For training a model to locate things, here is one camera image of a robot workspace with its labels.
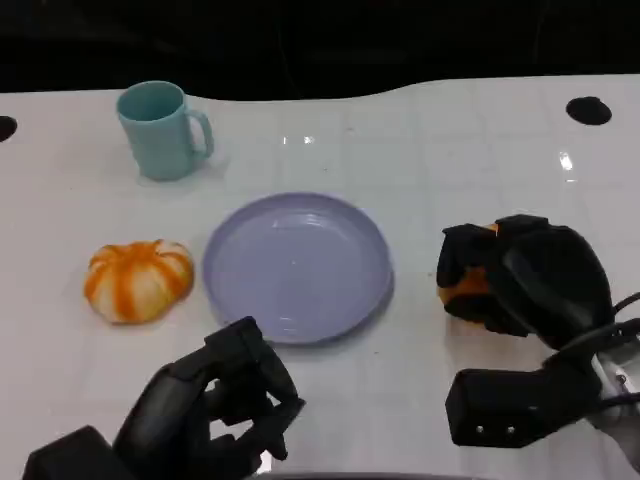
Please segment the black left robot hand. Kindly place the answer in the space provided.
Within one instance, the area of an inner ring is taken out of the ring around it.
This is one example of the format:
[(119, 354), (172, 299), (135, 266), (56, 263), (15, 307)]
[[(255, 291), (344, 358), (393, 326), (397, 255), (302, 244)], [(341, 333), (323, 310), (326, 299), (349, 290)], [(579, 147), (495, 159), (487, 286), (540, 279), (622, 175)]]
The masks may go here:
[(113, 449), (139, 479), (246, 479), (261, 455), (288, 456), (284, 434), (305, 405), (252, 317), (163, 366)]

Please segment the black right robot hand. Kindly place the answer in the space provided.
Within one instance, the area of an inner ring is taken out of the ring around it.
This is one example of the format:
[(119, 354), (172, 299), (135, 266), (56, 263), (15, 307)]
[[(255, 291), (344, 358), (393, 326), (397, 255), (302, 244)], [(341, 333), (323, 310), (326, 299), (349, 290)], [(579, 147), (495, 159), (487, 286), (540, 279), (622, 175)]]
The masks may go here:
[(443, 234), (436, 284), (449, 315), (554, 350), (613, 323), (605, 270), (572, 228), (518, 214)]

